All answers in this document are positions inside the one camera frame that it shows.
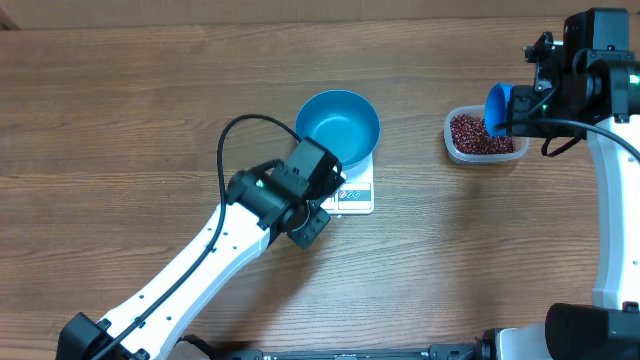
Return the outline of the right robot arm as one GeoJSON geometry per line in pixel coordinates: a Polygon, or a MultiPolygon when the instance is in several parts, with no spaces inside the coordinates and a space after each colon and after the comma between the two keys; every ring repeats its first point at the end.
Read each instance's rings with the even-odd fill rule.
{"type": "Polygon", "coordinates": [[[639,356],[639,62],[625,9],[568,17],[562,41],[525,48],[530,86],[496,84],[485,104],[491,136],[585,141],[596,175],[599,261],[589,305],[553,304],[543,322],[490,330],[478,359],[636,359],[639,356]]]}

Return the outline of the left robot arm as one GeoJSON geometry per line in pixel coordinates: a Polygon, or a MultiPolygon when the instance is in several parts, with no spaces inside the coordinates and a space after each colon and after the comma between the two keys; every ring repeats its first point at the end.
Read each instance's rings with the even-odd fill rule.
{"type": "Polygon", "coordinates": [[[79,313],[61,330],[57,358],[166,359],[194,318],[280,235],[309,247],[344,182],[340,164],[270,160],[236,173],[206,226],[148,284],[94,322],[79,313]]]}

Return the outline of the blue plastic measuring scoop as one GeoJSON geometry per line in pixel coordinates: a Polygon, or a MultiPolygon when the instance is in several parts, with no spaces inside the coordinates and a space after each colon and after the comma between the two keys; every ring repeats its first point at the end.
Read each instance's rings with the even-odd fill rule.
{"type": "Polygon", "coordinates": [[[505,129],[497,129],[507,121],[507,109],[511,101],[511,90],[513,85],[497,83],[488,93],[484,108],[484,122],[487,133],[490,137],[506,136],[505,129]]]}

